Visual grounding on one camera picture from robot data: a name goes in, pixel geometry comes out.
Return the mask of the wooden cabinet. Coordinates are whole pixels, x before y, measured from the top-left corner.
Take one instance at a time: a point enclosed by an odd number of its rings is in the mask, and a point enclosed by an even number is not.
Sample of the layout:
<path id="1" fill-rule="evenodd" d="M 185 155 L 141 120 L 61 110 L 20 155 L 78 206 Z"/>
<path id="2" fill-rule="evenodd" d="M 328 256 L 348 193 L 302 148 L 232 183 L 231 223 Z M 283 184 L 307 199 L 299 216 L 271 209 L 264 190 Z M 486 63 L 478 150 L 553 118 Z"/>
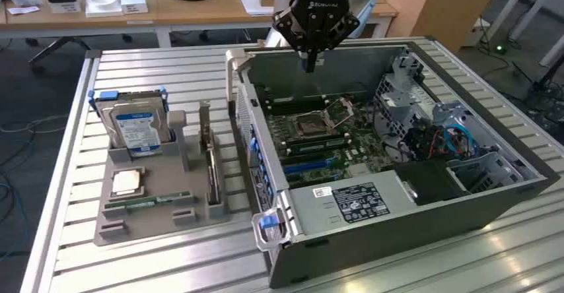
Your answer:
<path id="1" fill-rule="evenodd" d="M 489 0 L 384 0 L 396 10 L 388 37 L 433 36 L 458 52 Z"/>

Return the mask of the green RAM stick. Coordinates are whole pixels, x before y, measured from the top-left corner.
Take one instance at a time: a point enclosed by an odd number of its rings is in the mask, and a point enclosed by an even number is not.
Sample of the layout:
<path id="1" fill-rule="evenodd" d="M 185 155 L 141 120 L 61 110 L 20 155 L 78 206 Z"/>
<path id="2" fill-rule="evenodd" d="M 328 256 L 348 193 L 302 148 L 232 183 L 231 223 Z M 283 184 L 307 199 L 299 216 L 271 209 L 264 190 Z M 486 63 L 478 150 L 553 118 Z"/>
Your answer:
<path id="1" fill-rule="evenodd" d="M 116 207 L 131 207 L 131 208 L 151 207 L 155 204 L 169 203 L 185 197 L 192 197 L 192 193 L 189 191 L 110 202 L 104 205 L 104 209 L 112 209 Z"/>

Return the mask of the black fan shroud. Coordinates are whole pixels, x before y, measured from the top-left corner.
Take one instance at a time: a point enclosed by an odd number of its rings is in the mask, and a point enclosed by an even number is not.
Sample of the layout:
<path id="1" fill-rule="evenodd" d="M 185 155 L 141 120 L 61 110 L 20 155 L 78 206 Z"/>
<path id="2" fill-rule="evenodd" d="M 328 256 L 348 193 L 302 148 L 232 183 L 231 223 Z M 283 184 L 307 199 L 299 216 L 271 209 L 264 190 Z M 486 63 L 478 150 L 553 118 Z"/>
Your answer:
<path id="1" fill-rule="evenodd" d="M 417 205 L 463 197 L 469 191 L 457 182 L 442 160 L 405 162 L 391 165 L 401 181 L 405 181 L 414 193 Z"/>

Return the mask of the white box with black top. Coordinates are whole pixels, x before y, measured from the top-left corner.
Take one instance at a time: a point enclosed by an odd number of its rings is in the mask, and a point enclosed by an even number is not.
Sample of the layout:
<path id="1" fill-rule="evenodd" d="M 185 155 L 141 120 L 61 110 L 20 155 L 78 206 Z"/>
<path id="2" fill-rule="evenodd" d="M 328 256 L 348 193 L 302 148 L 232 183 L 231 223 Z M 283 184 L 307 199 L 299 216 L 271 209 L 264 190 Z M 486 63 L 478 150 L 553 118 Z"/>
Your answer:
<path id="1" fill-rule="evenodd" d="M 46 0 L 50 12 L 54 14 L 78 13 L 81 11 L 78 0 Z"/>

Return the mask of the dark grey PC case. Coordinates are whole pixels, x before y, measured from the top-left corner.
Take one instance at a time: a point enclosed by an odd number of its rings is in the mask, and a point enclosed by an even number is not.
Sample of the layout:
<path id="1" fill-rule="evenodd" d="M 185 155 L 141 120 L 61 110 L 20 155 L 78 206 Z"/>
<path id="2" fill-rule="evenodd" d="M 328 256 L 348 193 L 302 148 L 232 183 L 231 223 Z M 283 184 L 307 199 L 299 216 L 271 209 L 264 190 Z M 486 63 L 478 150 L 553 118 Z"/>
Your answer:
<path id="1" fill-rule="evenodd" d="M 433 121 L 414 125 L 396 144 L 382 139 L 394 163 L 438 159 L 467 160 L 498 152 L 526 181 L 447 201 L 417 205 L 402 214 L 307 236 L 291 210 L 288 182 L 267 129 L 262 101 L 268 98 L 318 98 L 362 92 L 372 104 L 382 75 L 399 56 L 411 55 L 423 64 L 423 84 L 439 99 Z M 251 226 L 267 264 L 271 288 L 300 284 L 316 277 L 459 236 L 483 228 L 518 203 L 535 197 L 558 180 L 540 153 L 518 137 L 515 127 L 526 120 L 449 50 L 430 40 L 354 42 L 324 52 L 314 72 L 302 69 L 290 48 L 236 48 L 225 53 L 225 84 L 233 90 L 228 112 L 240 154 L 243 181 L 251 197 Z M 249 139 L 258 140 L 259 169 L 267 172 L 271 207 L 260 211 L 249 168 Z M 278 226 L 262 230 L 262 216 L 275 215 Z"/>

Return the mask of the black floor stand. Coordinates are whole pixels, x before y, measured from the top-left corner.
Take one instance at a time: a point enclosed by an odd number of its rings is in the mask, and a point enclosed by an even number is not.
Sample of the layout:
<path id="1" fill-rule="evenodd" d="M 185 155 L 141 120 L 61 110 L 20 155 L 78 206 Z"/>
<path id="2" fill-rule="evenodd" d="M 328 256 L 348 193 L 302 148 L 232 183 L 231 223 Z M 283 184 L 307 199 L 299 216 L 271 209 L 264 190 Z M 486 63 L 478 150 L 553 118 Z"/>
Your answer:
<path id="1" fill-rule="evenodd" d="M 564 53 L 558 56 L 556 62 L 548 67 L 544 75 L 533 80 L 513 63 L 515 76 L 523 77 L 529 82 L 523 97 L 518 102 L 526 107 L 529 112 L 534 112 L 544 120 L 564 127 L 564 82 L 554 80 L 557 71 L 564 65 Z"/>

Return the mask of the metal socket cover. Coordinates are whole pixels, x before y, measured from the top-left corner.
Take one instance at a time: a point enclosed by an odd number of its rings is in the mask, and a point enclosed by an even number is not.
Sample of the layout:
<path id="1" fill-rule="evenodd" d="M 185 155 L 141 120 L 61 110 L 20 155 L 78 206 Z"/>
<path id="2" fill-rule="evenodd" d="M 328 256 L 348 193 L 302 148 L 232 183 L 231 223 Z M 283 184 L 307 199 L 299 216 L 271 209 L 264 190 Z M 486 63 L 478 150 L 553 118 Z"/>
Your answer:
<path id="1" fill-rule="evenodd" d="M 352 104 L 347 98 L 339 97 L 323 110 L 324 121 L 331 129 L 336 128 L 352 115 Z"/>

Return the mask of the grey parts rack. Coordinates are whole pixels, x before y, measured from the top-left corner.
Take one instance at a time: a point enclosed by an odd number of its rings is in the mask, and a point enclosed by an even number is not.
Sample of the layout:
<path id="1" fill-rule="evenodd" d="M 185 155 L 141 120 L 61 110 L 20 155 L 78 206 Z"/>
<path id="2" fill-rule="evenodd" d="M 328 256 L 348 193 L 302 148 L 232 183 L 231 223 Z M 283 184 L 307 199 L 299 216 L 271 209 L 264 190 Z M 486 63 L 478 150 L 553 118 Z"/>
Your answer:
<path id="1" fill-rule="evenodd" d="M 161 145 L 156 154 L 133 157 L 124 148 L 109 148 L 106 151 L 93 240 L 97 246 L 215 225 L 229 219 L 221 156 L 213 130 L 221 202 L 208 205 L 208 174 L 204 155 L 200 152 L 200 131 L 196 135 L 181 137 L 180 129 L 185 122 L 180 113 L 168 112 L 167 119 L 175 139 Z M 110 195 L 112 177 L 116 172 L 125 170 L 140 172 L 140 192 L 114 197 Z M 183 191 L 189 191 L 192 197 L 151 207 L 104 209 L 104 205 L 110 202 Z"/>

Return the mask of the green motherboard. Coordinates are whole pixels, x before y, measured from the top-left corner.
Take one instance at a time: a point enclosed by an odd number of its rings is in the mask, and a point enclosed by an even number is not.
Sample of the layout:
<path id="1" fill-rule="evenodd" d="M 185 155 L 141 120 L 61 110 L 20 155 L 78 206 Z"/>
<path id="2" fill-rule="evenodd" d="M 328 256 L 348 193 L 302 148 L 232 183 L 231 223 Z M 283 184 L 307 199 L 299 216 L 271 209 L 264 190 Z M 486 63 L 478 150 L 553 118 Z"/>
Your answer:
<path id="1" fill-rule="evenodd" d="M 279 161 L 280 158 L 288 156 L 286 154 L 287 141 L 328 136 L 344 137 L 352 141 L 344 148 L 314 152 L 324 154 L 331 153 L 334 155 L 331 159 L 326 160 L 331 161 L 331 166 L 328 168 L 320 168 L 290 174 L 283 173 L 286 181 L 288 182 L 288 187 L 291 189 L 338 181 L 339 179 L 352 178 L 347 172 L 347 167 L 352 164 L 364 163 L 371 171 L 371 174 L 379 172 L 382 168 L 394 163 L 394 158 L 390 157 L 388 153 L 386 152 L 386 147 L 376 135 L 374 125 L 368 121 L 368 118 L 372 116 L 372 104 L 370 101 L 367 101 L 362 92 L 356 92 L 354 94 L 340 93 L 335 96 L 320 96 L 318 98 L 324 100 L 323 107 L 326 108 L 339 97 L 347 98 L 350 100 L 354 112 L 352 117 L 334 129 L 331 129 L 327 125 L 327 122 L 324 122 L 327 126 L 327 132 L 318 136 L 306 138 L 299 136 L 294 123 L 295 117 L 302 114 L 268 115 L 264 112 L 264 109 L 268 106 L 262 104 L 264 121 L 270 131 L 270 136 Z"/>

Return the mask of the grey power supply unit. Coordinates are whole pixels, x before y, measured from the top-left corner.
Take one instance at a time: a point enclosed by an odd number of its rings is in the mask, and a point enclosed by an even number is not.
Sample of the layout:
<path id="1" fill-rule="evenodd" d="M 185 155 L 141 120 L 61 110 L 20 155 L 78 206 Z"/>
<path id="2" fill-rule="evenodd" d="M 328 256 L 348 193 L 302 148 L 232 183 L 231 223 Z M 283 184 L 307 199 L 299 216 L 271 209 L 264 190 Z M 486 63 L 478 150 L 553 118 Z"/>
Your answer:
<path id="1" fill-rule="evenodd" d="M 417 208 L 392 170 L 291 189 L 288 195 L 307 236 Z"/>

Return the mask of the low metal disk bay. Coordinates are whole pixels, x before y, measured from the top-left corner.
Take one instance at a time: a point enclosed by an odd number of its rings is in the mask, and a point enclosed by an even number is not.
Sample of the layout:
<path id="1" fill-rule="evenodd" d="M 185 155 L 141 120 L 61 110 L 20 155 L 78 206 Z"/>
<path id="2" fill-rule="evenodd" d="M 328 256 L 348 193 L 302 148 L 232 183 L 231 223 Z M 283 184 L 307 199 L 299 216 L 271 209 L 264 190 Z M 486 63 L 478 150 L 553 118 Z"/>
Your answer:
<path id="1" fill-rule="evenodd" d="M 506 158 L 498 152 L 467 160 L 450 160 L 446 167 L 466 191 L 478 193 L 526 181 Z"/>

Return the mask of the hard disk with blue rails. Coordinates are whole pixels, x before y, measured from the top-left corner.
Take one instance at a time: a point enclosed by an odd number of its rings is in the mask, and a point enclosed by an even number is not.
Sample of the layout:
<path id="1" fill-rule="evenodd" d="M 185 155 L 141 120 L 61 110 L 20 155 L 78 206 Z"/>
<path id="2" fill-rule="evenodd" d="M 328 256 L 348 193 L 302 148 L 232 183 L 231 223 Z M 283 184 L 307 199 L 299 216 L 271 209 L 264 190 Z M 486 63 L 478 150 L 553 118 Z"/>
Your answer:
<path id="1" fill-rule="evenodd" d="M 165 88 L 139 92 L 88 90 L 88 104 L 109 136 L 109 147 L 131 156 L 149 156 L 173 139 L 167 125 Z"/>

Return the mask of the black back panel label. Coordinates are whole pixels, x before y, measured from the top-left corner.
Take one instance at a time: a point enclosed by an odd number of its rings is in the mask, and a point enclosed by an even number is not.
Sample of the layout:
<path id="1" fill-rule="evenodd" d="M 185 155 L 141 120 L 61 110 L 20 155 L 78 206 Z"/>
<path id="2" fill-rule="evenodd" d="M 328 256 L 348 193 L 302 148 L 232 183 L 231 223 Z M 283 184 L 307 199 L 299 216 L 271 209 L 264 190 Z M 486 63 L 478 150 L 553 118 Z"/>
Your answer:
<path id="1" fill-rule="evenodd" d="M 259 168 L 249 168 L 252 184 L 255 188 L 255 195 L 258 198 L 258 205 L 260 211 L 266 211 L 271 207 L 270 195 L 267 192 L 267 184 L 263 180 Z"/>

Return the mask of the black office chair base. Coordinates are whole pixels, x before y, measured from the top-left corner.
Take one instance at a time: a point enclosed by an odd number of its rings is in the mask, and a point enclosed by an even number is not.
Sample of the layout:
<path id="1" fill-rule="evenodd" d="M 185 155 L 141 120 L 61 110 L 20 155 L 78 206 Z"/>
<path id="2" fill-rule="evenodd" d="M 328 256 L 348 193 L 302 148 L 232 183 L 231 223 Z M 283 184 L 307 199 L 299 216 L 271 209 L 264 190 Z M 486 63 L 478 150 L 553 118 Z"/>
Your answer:
<path id="1" fill-rule="evenodd" d="M 28 61 L 30 71 L 34 75 L 40 75 L 45 71 L 45 68 L 40 66 L 37 63 L 68 43 L 77 44 L 84 51 L 90 50 L 90 47 L 86 45 L 86 43 L 82 41 L 80 37 L 64 36 L 61 38 L 57 38 L 48 45 L 48 47 L 45 47 Z"/>

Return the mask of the tall metal disk bay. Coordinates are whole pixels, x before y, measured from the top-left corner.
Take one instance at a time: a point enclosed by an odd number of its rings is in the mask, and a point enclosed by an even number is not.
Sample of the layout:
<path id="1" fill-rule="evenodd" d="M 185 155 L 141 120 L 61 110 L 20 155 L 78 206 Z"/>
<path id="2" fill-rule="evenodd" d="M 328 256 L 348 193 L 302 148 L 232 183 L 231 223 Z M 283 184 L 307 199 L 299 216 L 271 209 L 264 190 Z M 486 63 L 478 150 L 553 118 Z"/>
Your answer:
<path id="1" fill-rule="evenodd" d="M 414 125 L 433 121 L 439 99 L 423 84 L 423 69 L 417 57 L 399 56 L 375 88 L 374 127 L 382 139 L 394 145 Z"/>

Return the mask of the green graphics card black cooler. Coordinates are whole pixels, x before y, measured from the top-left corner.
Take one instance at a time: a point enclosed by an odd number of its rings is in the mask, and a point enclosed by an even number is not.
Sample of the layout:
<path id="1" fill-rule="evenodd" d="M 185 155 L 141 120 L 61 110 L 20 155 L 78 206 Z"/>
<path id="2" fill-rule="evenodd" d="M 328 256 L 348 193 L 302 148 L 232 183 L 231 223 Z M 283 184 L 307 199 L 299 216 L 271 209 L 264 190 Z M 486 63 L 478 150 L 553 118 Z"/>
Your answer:
<path id="1" fill-rule="evenodd" d="M 219 161 L 216 157 L 215 138 L 211 129 L 209 103 L 199 102 L 199 123 L 200 123 L 200 152 L 204 155 L 208 174 L 208 205 L 217 205 L 221 202 L 221 189 L 219 182 Z"/>

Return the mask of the plain white box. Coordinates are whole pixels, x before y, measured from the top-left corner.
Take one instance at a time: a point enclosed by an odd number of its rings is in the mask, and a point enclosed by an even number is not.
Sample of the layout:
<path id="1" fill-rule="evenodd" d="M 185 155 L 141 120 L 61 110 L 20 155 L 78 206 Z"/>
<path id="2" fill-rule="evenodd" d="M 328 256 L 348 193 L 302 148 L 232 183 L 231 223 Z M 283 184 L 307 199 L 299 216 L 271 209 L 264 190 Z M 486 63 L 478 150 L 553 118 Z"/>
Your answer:
<path id="1" fill-rule="evenodd" d="M 120 6 L 125 15 L 148 12 L 145 0 L 120 0 Z"/>

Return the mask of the stack of white papers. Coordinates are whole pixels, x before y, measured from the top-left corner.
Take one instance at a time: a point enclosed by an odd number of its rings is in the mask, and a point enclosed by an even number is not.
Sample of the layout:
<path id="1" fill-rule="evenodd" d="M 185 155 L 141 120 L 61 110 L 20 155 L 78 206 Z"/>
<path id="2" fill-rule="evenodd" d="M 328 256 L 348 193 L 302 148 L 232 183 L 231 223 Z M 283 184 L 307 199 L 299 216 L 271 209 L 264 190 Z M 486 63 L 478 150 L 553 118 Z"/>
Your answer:
<path id="1" fill-rule="evenodd" d="M 240 0 L 243 9 L 249 16 L 271 16 L 274 6 L 268 0 Z"/>

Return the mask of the silver CPU chip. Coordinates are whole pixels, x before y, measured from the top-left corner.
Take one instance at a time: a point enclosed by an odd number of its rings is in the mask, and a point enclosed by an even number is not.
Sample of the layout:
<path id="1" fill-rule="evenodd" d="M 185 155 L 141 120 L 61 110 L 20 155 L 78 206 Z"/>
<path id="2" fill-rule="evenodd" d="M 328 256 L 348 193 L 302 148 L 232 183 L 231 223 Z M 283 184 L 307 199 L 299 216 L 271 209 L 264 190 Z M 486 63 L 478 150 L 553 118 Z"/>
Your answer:
<path id="1" fill-rule="evenodd" d="M 116 172 L 112 177 L 110 195 L 132 195 L 141 191 L 141 173 L 137 170 Z"/>

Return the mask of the long expansion slot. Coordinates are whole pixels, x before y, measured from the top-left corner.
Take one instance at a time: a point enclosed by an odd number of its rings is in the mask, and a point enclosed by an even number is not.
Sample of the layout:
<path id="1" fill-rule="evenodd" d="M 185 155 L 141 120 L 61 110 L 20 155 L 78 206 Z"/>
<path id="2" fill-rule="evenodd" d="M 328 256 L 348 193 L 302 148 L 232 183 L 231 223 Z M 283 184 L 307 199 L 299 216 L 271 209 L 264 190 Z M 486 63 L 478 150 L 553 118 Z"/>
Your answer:
<path id="1" fill-rule="evenodd" d="M 303 164 L 287 165 L 283 167 L 283 173 L 290 174 L 290 173 L 303 172 L 303 171 L 315 170 L 320 168 L 328 168 L 330 166 L 331 166 L 330 160 L 328 161 L 320 160 L 315 162 L 307 162 Z"/>
<path id="2" fill-rule="evenodd" d="M 302 154 L 295 156 L 287 156 L 284 158 L 280 158 L 280 164 L 283 166 L 290 164 L 300 164 L 300 163 L 308 163 L 308 162 L 316 162 L 322 160 L 331 159 L 334 155 L 331 153 L 311 153 L 311 154 Z"/>

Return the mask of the wooden office desk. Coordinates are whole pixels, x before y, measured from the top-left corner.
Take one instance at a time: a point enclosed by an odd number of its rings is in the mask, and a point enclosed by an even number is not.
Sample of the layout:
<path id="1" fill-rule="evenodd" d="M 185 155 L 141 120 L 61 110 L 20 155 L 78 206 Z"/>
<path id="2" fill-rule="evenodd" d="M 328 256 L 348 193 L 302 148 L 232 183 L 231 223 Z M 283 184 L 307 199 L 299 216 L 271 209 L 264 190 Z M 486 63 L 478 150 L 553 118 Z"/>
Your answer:
<path id="1" fill-rule="evenodd" d="M 168 48 L 169 30 L 156 23 L 157 2 L 145 0 L 147 13 L 88 18 L 84 12 L 52 13 L 46 0 L 38 11 L 13 15 L 6 9 L 14 4 L 0 2 L 0 38 L 49 38 L 102 34 L 152 33 L 160 48 Z"/>
<path id="2" fill-rule="evenodd" d="M 247 14 L 240 0 L 156 0 L 155 24 L 169 32 L 270 28 L 271 16 Z"/>

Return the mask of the CPU socket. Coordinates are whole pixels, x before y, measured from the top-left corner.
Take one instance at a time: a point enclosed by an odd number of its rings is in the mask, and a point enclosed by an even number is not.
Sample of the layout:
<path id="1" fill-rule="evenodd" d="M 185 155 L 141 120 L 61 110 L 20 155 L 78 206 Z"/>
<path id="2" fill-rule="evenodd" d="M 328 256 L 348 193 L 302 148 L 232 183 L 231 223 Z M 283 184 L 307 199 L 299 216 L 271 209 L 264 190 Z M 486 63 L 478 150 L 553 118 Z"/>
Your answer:
<path id="1" fill-rule="evenodd" d="M 320 112 L 308 112 L 295 117 L 296 132 L 300 137 L 312 137 L 327 132 L 327 126 Z"/>

